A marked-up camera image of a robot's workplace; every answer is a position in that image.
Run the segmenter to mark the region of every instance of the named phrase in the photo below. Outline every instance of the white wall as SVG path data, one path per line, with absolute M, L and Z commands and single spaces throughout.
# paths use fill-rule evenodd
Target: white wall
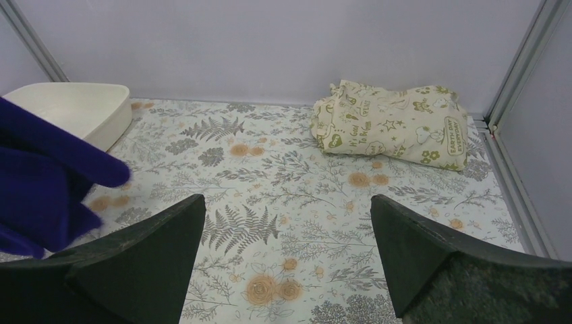
M 500 137 L 561 259 L 572 261 L 572 7 L 569 5 Z
M 347 78 L 485 112 L 540 0 L 16 0 L 72 81 L 312 104 Z
M 0 13 L 0 96 L 21 86 L 48 81 L 6 17 Z

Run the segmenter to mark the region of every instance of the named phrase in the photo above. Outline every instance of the white plastic container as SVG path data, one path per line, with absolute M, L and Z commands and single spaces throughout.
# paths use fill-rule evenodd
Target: white plastic container
M 132 120 L 129 89 L 117 84 L 36 83 L 3 97 L 102 151 Z

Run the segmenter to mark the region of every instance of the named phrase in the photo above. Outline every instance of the star print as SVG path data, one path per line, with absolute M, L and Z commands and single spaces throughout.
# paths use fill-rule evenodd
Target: star print
M 386 120 L 382 126 L 385 126 L 385 128 L 387 128 L 387 131 L 389 132 L 389 130 L 396 130 L 397 128 L 395 128 L 394 125 L 395 121 L 394 120 Z

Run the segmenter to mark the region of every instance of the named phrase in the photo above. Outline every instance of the blue cloth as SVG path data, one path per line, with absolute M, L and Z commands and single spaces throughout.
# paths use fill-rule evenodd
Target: blue cloth
M 117 187 L 127 165 L 0 98 L 0 250 L 42 258 L 102 222 L 82 204 L 94 184 Z

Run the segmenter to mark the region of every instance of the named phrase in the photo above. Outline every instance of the floral tablecloth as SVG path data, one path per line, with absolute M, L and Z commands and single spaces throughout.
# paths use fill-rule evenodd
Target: floral tablecloth
M 141 100 L 132 108 L 132 125 L 110 151 L 132 180 L 94 189 L 86 204 L 105 225 L 76 244 L 204 194 L 208 216 L 181 323 L 400 323 L 370 222 L 374 194 L 522 251 L 472 121 L 469 164 L 457 173 L 322 155 L 309 107 Z

